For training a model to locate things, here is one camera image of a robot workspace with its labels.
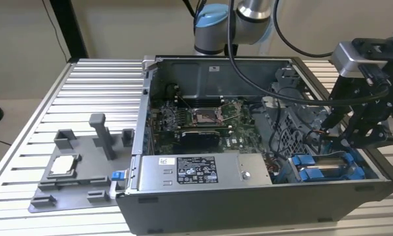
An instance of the power supply label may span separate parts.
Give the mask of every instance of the power supply label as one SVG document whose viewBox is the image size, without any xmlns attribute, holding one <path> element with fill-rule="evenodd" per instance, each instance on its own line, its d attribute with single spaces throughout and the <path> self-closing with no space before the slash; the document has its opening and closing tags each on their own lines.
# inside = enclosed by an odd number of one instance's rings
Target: power supply label
<svg viewBox="0 0 393 236">
<path fill-rule="evenodd" d="M 178 157 L 177 182 L 179 184 L 218 183 L 215 159 L 207 157 Z"/>
</svg>

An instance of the motherboard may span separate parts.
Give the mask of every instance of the motherboard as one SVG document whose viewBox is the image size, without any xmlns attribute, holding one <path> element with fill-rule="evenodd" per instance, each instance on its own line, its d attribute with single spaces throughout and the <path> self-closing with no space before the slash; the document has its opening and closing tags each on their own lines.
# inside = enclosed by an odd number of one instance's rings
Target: motherboard
<svg viewBox="0 0 393 236">
<path fill-rule="evenodd" d="M 175 98 L 151 109 L 154 154 L 265 152 L 245 100 Z"/>
</svg>

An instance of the aluminum slotted surface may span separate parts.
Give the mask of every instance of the aluminum slotted surface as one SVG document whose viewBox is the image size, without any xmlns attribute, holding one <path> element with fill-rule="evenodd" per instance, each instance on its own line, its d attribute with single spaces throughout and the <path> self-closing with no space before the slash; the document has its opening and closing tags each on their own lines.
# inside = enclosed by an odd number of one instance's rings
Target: aluminum slotted surface
<svg viewBox="0 0 393 236">
<path fill-rule="evenodd" d="M 337 71 L 326 61 L 305 61 L 313 74 L 330 91 Z M 118 207 L 101 207 L 30 214 L 29 199 L 49 161 L 57 129 L 73 129 L 75 135 L 91 135 L 87 126 L 90 113 L 106 114 L 111 132 L 134 127 L 141 94 L 141 61 L 82 59 L 67 68 L 55 83 L 49 103 L 33 120 L 19 146 L 6 154 L 0 174 L 0 236 L 18 235 L 102 235 L 127 236 Z M 393 146 L 379 149 L 393 165 Z M 190 235 L 279 235 L 279 236 L 355 236 L 393 235 L 393 194 L 379 202 L 365 203 L 335 223 L 278 226 Z"/>
</svg>

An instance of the white wall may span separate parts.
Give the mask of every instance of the white wall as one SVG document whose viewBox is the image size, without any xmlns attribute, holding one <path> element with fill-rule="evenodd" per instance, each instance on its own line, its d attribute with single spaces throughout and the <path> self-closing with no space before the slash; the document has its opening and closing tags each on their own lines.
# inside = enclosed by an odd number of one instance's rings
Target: white wall
<svg viewBox="0 0 393 236">
<path fill-rule="evenodd" d="M 331 52 L 337 43 L 358 37 L 393 35 L 393 0 L 279 0 L 278 25 L 285 38 L 309 53 Z M 261 55 L 301 56 L 275 33 Z"/>
<path fill-rule="evenodd" d="M 39 0 L 0 0 L 0 99 L 41 98 L 65 65 Z"/>
<path fill-rule="evenodd" d="M 181 0 L 73 0 L 73 7 L 90 57 L 193 53 L 191 18 Z M 258 45 L 242 46 L 239 53 L 257 55 Z M 0 99 L 41 98 L 63 64 L 41 1 L 0 0 Z"/>
<path fill-rule="evenodd" d="M 193 18 L 181 0 L 74 0 L 73 7 L 93 57 L 193 54 Z M 243 45 L 238 50 L 257 55 L 258 47 Z"/>
<path fill-rule="evenodd" d="M 282 32 L 305 51 L 322 53 L 341 40 L 391 34 L 393 0 L 281 1 Z M 181 0 L 73 0 L 73 7 L 90 57 L 193 53 L 191 18 Z M 295 55 L 275 34 L 269 42 L 263 54 Z M 239 55 L 258 51 L 258 45 L 238 48 Z M 41 98 L 63 64 L 41 1 L 0 0 L 0 99 Z"/>
</svg>

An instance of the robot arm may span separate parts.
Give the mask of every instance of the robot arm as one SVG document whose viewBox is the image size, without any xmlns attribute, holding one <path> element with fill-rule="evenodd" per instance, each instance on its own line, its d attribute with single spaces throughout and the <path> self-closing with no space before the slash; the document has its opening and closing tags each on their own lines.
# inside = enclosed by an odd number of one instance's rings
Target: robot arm
<svg viewBox="0 0 393 236">
<path fill-rule="evenodd" d="M 197 55 L 222 53 L 227 35 L 227 5 L 209 4 L 195 15 Z M 243 0 L 233 14 L 234 44 L 253 44 L 262 39 L 269 25 L 270 0 Z"/>
<path fill-rule="evenodd" d="M 357 38 L 351 42 L 341 42 L 331 54 L 331 62 L 339 77 L 329 100 L 373 94 L 381 86 L 389 86 L 389 94 L 357 106 L 331 107 L 321 129 L 334 127 L 353 111 L 334 144 L 353 148 L 393 145 L 393 38 Z"/>
</svg>

